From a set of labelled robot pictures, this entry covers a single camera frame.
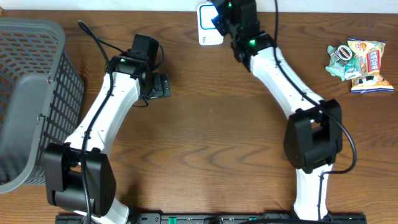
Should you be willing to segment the teal wet wipes pack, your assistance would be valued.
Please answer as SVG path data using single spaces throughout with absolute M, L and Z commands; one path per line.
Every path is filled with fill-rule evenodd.
M 327 52 L 330 56 L 330 63 L 325 67 L 325 70 L 328 71 L 332 76 L 340 77 L 342 81 L 345 81 L 345 66 L 347 61 L 344 61 L 340 57 L 337 47 L 329 45 Z

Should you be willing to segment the black box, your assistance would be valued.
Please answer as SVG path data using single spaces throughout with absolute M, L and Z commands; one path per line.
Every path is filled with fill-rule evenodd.
M 346 44 L 341 44 L 338 47 L 329 46 L 327 51 L 331 59 L 341 66 L 345 66 L 355 56 L 355 53 Z

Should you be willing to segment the teal kleenex tissue pack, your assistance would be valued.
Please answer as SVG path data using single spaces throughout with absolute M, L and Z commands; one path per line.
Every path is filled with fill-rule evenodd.
M 344 70 L 344 78 L 346 80 L 351 80 L 358 78 L 363 74 L 363 69 L 361 66 L 361 58 L 354 57 L 346 65 Z

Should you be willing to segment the white snack bag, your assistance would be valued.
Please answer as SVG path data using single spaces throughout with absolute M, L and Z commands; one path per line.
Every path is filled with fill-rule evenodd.
M 386 41 L 348 39 L 348 47 L 361 61 L 362 75 L 352 79 L 352 93 L 394 92 L 381 74 L 381 60 Z

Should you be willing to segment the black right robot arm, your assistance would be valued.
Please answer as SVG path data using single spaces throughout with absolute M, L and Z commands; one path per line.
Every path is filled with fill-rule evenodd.
M 296 170 L 294 213 L 301 220 L 328 217 L 326 190 L 342 150 L 341 107 L 314 93 L 286 62 L 276 36 L 261 30 L 255 0 L 213 1 L 216 30 L 231 36 L 236 60 L 270 91 L 287 118 L 284 152 Z

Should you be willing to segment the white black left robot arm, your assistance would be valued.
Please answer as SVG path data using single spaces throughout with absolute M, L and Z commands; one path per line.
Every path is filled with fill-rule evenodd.
M 171 95 L 169 78 L 148 61 L 114 56 L 98 96 L 66 140 L 44 152 L 47 201 L 91 223 L 127 223 L 128 206 L 116 198 L 109 156 L 133 104 Z

